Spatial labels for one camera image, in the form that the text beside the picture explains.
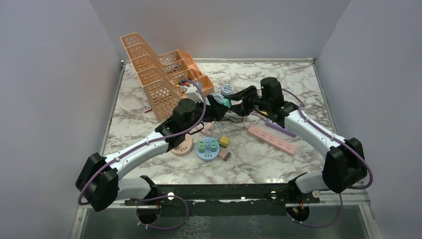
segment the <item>white wall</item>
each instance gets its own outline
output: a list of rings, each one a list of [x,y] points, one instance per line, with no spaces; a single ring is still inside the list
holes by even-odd
[[[363,142],[385,239],[422,227],[422,1],[352,0],[317,69],[340,133]]]
[[[0,238],[68,238],[120,62],[88,0],[0,3]]]
[[[164,54],[194,58],[318,57],[349,0],[90,0],[113,46],[139,32]]]

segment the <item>screw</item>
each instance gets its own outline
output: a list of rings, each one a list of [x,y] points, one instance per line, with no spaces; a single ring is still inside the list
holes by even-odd
[[[319,198],[319,191],[313,191],[313,192],[312,192],[312,196],[313,196],[314,198]]]
[[[276,194],[276,191],[271,191],[271,194]],[[271,196],[272,199],[276,199],[277,196]]]

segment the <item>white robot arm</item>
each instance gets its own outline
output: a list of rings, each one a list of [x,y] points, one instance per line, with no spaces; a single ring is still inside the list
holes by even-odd
[[[248,87],[228,96],[229,100],[242,101],[230,110],[240,116],[247,116],[256,107],[266,111],[269,119],[299,135],[325,158],[323,170],[299,175],[288,183],[291,195],[298,197],[314,190],[328,189],[340,193],[366,176],[367,170],[362,162],[341,143],[333,141],[334,138],[343,141],[363,158],[362,145],[358,140],[347,140],[330,132],[307,117],[296,105],[285,102],[277,79],[261,80],[261,88],[261,97],[255,87]],[[96,211],[105,209],[114,200],[147,196],[150,192],[149,182],[142,177],[123,179],[124,176],[150,158],[179,145],[185,139],[185,134],[180,132],[198,120],[221,120],[228,107],[217,103],[212,96],[208,96],[208,100],[210,106],[204,106],[203,102],[195,103],[190,99],[180,100],[173,115],[145,139],[105,157],[98,153],[91,155],[76,182],[81,195],[85,196]],[[205,114],[200,115],[204,107]],[[318,131],[310,123],[323,131]]]

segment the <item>small red object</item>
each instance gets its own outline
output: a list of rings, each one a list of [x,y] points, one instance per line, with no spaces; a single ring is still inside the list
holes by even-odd
[[[150,112],[152,110],[151,109],[151,106],[149,105],[149,103],[148,103],[147,100],[144,100],[141,103],[142,103],[142,107],[144,107],[144,112],[145,113]]]

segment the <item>orange desk organizer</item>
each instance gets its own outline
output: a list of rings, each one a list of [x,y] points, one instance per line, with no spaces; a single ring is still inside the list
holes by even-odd
[[[201,82],[205,96],[214,93],[214,85],[189,53],[177,49],[157,55],[139,33],[120,39],[158,121],[170,117],[179,100],[186,97],[185,89],[179,86],[181,80]]]
[[[140,72],[140,71],[143,71],[145,69],[155,66],[157,68],[161,68],[165,73],[169,75],[174,75],[180,71],[192,69],[196,71],[200,77],[203,76],[202,72],[195,70],[195,67],[191,67],[195,63],[190,61],[189,59],[182,59],[168,65],[163,65],[161,64],[161,62],[159,62],[157,59],[155,59],[151,55],[143,55],[140,57],[136,57],[135,59],[132,59],[132,64],[136,72]]]
[[[146,41],[139,35],[139,33],[136,32],[122,36],[120,39],[130,60],[142,55],[151,55],[161,62],[161,64],[168,65],[182,59],[189,59],[192,62],[191,68],[199,71],[199,68],[192,59],[192,56],[186,51],[177,49],[164,55],[157,55],[148,43],[146,43]]]

